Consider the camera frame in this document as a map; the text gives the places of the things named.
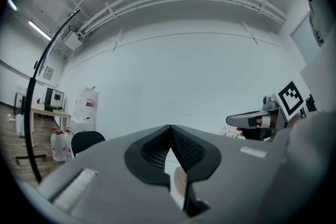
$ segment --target white wall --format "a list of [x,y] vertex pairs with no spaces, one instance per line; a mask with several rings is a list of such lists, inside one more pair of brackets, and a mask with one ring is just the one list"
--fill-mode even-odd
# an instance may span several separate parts
[[[6,17],[0,27],[0,101],[14,105],[17,85],[28,87],[29,78],[34,74],[34,64],[41,57],[46,45],[41,43],[28,29],[15,19]],[[43,73],[37,77],[33,102],[41,98],[44,102],[47,87],[56,88],[62,73],[64,60],[50,53],[46,66],[54,69],[51,81],[44,79]]]
[[270,19],[203,4],[146,8],[97,31],[64,68],[66,110],[73,112],[78,90],[96,86],[96,130],[106,138],[164,124],[219,134],[228,115],[260,108],[265,95],[301,79],[285,50],[271,44],[279,45]]
[[299,72],[306,66],[306,62],[290,35],[300,25],[308,13],[308,0],[292,0],[287,13],[287,20],[278,35],[284,48],[291,56],[296,70]]
[[317,109],[336,109],[336,24],[319,54],[302,70],[301,75],[311,91]]

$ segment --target desk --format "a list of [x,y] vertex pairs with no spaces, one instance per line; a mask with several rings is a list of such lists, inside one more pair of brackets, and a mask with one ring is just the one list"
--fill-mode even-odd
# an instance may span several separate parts
[[43,104],[37,104],[32,103],[31,104],[31,110],[30,110],[30,131],[34,132],[34,113],[42,114],[42,115],[48,115],[48,116],[56,116],[59,117],[59,129],[63,132],[65,132],[66,128],[69,127],[70,123],[70,115],[63,110],[60,109],[54,109],[53,112],[45,111]]

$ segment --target light fixture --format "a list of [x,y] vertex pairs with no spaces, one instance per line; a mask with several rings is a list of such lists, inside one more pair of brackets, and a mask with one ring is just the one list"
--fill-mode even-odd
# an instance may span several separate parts
[[15,6],[12,0],[7,0],[7,2],[13,10],[17,11],[17,7]]
[[30,26],[32,26],[33,29],[38,31],[42,36],[44,36],[46,39],[51,41],[51,37],[49,37],[46,33],[44,33],[36,24],[34,24],[31,20],[29,21]]

